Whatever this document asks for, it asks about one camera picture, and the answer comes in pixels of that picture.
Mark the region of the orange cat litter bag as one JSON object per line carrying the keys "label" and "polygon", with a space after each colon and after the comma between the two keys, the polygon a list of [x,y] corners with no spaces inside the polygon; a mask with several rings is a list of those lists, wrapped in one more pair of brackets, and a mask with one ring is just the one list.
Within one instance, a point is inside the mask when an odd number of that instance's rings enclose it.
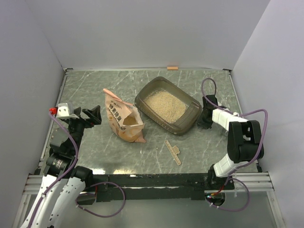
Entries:
{"label": "orange cat litter bag", "polygon": [[144,123],[138,109],[106,88],[103,89],[103,92],[105,93],[107,119],[112,131],[126,142],[145,143]]}

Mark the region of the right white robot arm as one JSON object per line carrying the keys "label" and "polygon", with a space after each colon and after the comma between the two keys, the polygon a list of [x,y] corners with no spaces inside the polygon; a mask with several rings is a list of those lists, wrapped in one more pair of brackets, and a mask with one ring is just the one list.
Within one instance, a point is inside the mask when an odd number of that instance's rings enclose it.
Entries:
{"label": "right white robot arm", "polygon": [[217,124],[228,133],[227,153],[208,171],[209,187],[218,189],[225,184],[225,178],[264,156],[261,127],[259,121],[247,120],[219,106],[215,95],[204,96],[202,101],[198,127],[210,129],[213,124]]}

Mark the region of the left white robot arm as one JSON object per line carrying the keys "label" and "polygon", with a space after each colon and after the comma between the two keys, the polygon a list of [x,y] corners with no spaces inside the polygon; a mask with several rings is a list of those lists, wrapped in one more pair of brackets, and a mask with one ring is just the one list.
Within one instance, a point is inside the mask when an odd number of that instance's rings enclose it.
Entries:
{"label": "left white robot arm", "polygon": [[39,192],[23,228],[57,227],[66,203],[94,185],[93,171],[77,162],[85,129],[102,123],[100,106],[73,109],[68,103],[61,103],[51,108],[49,115],[58,128],[51,134]]}

